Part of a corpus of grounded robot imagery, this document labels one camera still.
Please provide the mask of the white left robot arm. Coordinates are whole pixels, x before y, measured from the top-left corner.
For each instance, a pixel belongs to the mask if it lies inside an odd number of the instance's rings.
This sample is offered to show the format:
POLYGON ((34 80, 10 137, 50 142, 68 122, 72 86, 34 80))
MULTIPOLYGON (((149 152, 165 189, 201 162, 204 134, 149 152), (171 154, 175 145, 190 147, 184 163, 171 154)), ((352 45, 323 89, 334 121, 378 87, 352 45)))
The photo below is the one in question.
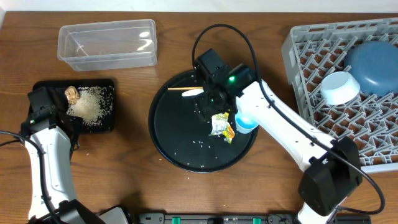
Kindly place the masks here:
POLYGON ((78 148, 82 118, 66 113, 65 95, 40 87, 28 94, 30 110, 21 124, 21 141, 32 171, 29 223, 123 223, 129 216, 120 206, 101 214, 77 199, 70 159, 78 148))

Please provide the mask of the brown food scrap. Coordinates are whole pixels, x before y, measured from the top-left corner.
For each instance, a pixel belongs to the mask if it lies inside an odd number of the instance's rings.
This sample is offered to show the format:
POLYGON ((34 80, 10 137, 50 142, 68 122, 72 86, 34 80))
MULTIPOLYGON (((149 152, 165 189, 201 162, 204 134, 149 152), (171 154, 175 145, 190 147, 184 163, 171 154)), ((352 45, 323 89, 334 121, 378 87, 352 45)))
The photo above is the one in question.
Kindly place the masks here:
POLYGON ((67 97, 67 101, 70 105, 75 105, 80 99, 80 94, 74 86, 69 86, 65 90, 64 94, 67 97))

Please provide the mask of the pile of rice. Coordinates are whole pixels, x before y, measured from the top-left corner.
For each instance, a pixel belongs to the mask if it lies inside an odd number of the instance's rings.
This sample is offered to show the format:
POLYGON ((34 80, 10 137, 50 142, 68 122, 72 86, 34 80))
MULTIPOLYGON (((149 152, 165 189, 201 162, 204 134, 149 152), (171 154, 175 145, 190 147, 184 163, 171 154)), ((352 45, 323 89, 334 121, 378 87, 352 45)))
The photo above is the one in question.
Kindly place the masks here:
POLYGON ((67 115, 83 119, 88 127, 101 126, 113 109, 113 92, 107 87, 78 87, 80 99, 75 105, 68 103, 67 115))

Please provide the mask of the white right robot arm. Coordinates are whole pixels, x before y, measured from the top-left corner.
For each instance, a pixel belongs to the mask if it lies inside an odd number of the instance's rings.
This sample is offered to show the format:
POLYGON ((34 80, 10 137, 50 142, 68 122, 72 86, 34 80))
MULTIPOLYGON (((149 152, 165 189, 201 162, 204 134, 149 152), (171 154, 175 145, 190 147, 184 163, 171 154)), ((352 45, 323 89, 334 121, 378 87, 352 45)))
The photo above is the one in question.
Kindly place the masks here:
POLYGON ((236 127, 249 132, 248 121, 265 129, 303 172, 298 192, 304 201, 299 223, 330 223, 337 207, 362 183, 359 152, 348 137, 336 140, 300 117, 281 101, 247 65, 231 68, 209 49, 193 61, 203 82, 205 105, 212 113, 230 111, 236 127))

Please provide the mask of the large dark blue bowl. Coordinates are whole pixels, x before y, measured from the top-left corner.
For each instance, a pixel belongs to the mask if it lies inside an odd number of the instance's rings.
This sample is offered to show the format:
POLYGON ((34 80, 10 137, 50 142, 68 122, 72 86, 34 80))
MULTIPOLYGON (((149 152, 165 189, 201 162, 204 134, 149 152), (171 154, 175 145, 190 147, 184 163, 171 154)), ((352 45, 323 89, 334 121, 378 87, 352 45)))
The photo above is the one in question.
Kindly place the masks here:
POLYGON ((367 95, 397 93, 397 47, 388 42, 369 41, 348 51, 344 65, 367 95))

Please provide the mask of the light blue small bowl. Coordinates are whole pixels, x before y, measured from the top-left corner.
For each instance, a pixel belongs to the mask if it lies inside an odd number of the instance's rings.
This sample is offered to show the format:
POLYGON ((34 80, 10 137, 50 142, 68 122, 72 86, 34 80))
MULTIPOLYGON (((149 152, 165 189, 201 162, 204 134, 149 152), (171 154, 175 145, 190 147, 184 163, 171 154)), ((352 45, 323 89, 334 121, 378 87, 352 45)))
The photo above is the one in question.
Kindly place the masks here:
POLYGON ((341 105, 352 100, 360 91, 360 84, 349 72, 327 75, 321 82, 320 94, 328 105, 341 105))

